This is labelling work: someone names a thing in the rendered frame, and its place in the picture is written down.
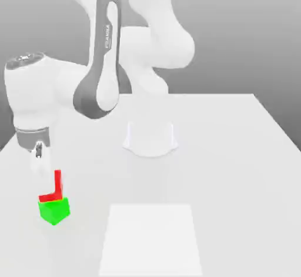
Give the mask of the small green cube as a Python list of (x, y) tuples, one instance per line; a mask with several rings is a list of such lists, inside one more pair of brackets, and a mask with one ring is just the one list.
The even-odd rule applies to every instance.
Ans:
[(67, 197), (56, 201), (38, 202), (38, 206), (41, 218), (53, 226), (71, 214)]

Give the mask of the small red cube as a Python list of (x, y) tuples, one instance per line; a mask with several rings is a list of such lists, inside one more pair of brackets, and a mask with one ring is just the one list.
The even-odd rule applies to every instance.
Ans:
[(54, 170), (54, 183), (55, 190), (52, 193), (39, 195), (39, 201), (44, 202), (53, 202), (63, 199), (63, 185), (62, 185), (62, 176), (61, 170)]

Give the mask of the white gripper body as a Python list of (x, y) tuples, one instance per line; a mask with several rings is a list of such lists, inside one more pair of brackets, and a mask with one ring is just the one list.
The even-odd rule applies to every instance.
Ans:
[(37, 195), (46, 195), (54, 190), (54, 172), (49, 150), (43, 150), (42, 156), (36, 156), (34, 150), (30, 155), (31, 176)]

